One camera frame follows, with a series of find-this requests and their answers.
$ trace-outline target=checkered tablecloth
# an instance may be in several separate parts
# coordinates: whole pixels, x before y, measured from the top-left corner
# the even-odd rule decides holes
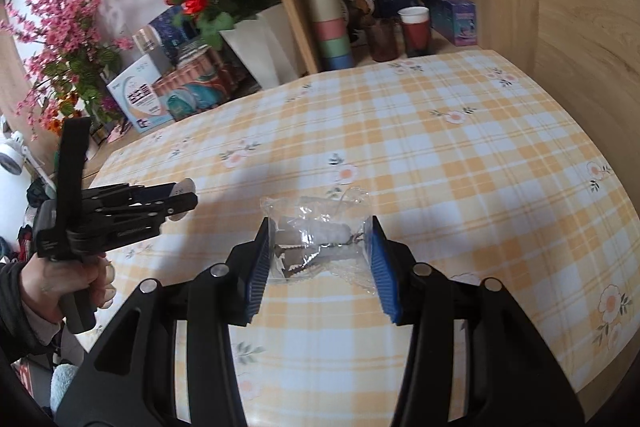
[[[94,186],[186,176],[197,208],[110,253],[119,293],[85,346],[140,280],[191,279],[252,239],[261,197],[350,185],[418,260],[467,282],[501,279],[576,389],[638,328],[640,223],[620,181],[577,123],[494,52],[321,73],[236,100],[114,153]],[[231,336],[250,425],[389,424],[410,327],[391,325],[376,296],[327,273],[268,285],[254,323]],[[182,417],[184,343],[182,328]],[[460,364],[455,384],[452,415]]]

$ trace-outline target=white vase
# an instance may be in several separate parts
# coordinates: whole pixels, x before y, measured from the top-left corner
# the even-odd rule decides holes
[[[302,56],[282,4],[220,32],[262,89],[278,87],[302,76]]]

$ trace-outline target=transparent plastic packaging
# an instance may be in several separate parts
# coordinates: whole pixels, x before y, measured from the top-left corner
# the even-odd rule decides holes
[[[375,292],[365,242],[371,206],[364,190],[351,187],[339,200],[264,198],[260,206],[271,219],[274,238],[270,282],[294,282],[329,271]]]

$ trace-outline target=black sleeve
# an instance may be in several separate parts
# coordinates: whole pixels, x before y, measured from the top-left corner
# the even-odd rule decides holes
[[[20,297],[20,271],[26,263],[0,263],[0,347],[10,362],[33,353],[40,355],[52,351],[36,337]]]

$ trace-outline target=silver bolt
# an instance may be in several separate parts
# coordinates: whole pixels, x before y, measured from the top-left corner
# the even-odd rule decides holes
[[[214,264],[209,272],[213,277],[224,277],[229,273],[229,267],[224,263],[218,263]]]
[[[484,281],[484,286],[492,292],[499,292],[502,289],[502,283],[493,277]]]
[[[153,279],[145,279],[140,283],[140,291],[142,293],[151,293],[158,288],[158,282]]]
[[[433,273],[433,268],[427,263],[414,264],[414,273],[420,277],[428,277]]]

